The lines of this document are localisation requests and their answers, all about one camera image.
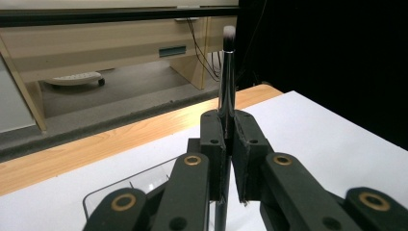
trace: wooden board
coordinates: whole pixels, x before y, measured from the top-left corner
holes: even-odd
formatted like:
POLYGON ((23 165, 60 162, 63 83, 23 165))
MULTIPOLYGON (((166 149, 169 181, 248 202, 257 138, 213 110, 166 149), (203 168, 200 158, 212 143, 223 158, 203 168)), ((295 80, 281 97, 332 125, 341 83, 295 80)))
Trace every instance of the wooden board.
MULTIPOLYGON (((267 85, 242 90, 237 92, 236 108, 243 109, 280 94, 281 91, 267 85)), ((1 163, 0 195, 196 126, 201 114, 216 107, 217 98, 1 163)))

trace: transparent tray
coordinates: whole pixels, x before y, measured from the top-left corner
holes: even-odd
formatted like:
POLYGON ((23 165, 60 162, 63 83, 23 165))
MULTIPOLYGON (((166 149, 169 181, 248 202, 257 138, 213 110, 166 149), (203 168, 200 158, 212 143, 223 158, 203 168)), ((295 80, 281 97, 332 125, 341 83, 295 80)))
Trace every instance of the transparent tray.
MULTIPOLYGON (((135 175, 129 176, 121 181, 113 183, 109 186, 91 192, 83 199, 85 217, 87 220, 90 215, 109 193, 123 188, 134 188, 142 190, 144 193, 149 193, 165 183, 171 174, 177 158, 168 160, 158 166, 152 167, 135 175)), ((214 230, 214 215, 215 203, 210 202, 210 223, 209 230, 214 230)))

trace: black cable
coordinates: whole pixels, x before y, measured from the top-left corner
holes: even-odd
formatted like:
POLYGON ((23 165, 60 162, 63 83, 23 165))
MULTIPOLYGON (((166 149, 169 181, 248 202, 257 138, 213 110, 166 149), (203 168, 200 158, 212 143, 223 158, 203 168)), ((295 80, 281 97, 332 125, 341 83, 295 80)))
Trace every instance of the black cable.
MULTIPOLYGON (((251 40, 249 41, 249 44, 248 44, 248 46, 247 46, 248 48, 246 49, 245 55, 243 56, 242 66, 244 66, 246 57, 247 57, 247 55, 248 55, 248 53, 249 53, 249 50, 251 49, 252 42, 253 42, 253 40, 254 40, 254 38, 255 38, 256 33, 258 32, 259 25, 261 24, 262 18, 263 18, 263 16, 264 16, 265 8, 267 7, 267 2, 268 2, 268 0, 265 0, 264 6, 263 6, 262 11, 261 11, 261 15, 259 16, 258 22, 257 22, 257 24, 256 24, 256 26, 255 26, 254 33, 252 34, 251 40)), ((242 70, 238 73, 238 76, 237 76, 237 79, 236 79, 237 82, 243 77, 243 74, 244 74, 245 72, 246 72, 246 70, 245 70, 245 68, 243 67, 242 70)))
POLYGON ((189 17, 187 18, 187 21, 188 21, 188 23, 189 23, 189 27, 190 27, 192 39, 193 39, 193 41, 194 41, 194 50, 195 50, 195 55, 197 56, 197 59, 200 61, 200 63, 203 65, 203 67, 204 67, 204 68, 207 70, 207 72, 210 74, 211 78, 212 78, 214 81, 219 82, 219 79, 217 79, 217 77, 214 77, 214 76, 213 76, 213 74, 217 76, 216 72, 215 72, 213 69, 212 69, 212 71, 210 71, 210 70, 207 68, 207 66, 201 61, 197 49, 200 51, 200 54, 201 54, 201 56, 203 57, 204 61, 208 64, 208 66, 210 66, 208 60, 206 59, 206 57, 205 57, 205 55, 204 55, 204 53, 202 52, 202 50, 200 49, 200 47, 199 47, 198 44, 197 44, 197 41, 196 41, 196 39, 195 39, 194 27, 192 26, 192 22, 191 22, 191 19, 190 19, 189 17))

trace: dark background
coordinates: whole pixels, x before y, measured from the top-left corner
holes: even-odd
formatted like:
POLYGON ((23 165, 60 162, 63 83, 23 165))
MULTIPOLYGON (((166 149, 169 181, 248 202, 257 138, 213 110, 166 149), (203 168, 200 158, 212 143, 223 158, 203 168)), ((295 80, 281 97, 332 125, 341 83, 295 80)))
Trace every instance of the dark background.
POLYGON ((295 90, 408 150, 408 3, 242 0, 240 6, 246 11, 237 24, 239 89, 267 81, 295 90))

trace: screw hole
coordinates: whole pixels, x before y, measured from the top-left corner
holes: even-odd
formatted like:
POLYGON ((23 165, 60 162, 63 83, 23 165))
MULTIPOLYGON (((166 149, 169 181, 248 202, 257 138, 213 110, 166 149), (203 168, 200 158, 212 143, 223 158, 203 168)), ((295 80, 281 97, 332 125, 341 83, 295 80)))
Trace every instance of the screw hole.
POLYGON ((273 157, 273 161, 281 166, 289 166, 292 164, 292 160, 289 157, 286 156, 275 156, 273 157))
POLYGON ((177 231, 177 230, 183 230, 187 226, 187 221, 184 218, 173 218, 170 221, 169 228, 171 230, 177 231))
POLYGON ((371 192, 361 192, 359 195, 360 201, 366 206, 377 211, 390 210, 390 203, 378 194, 371 192))
POLYGON ((188 166, 197 166, 201 163, 201 158, 197 156, 188 156, 184 158, 184 163, 188 166))

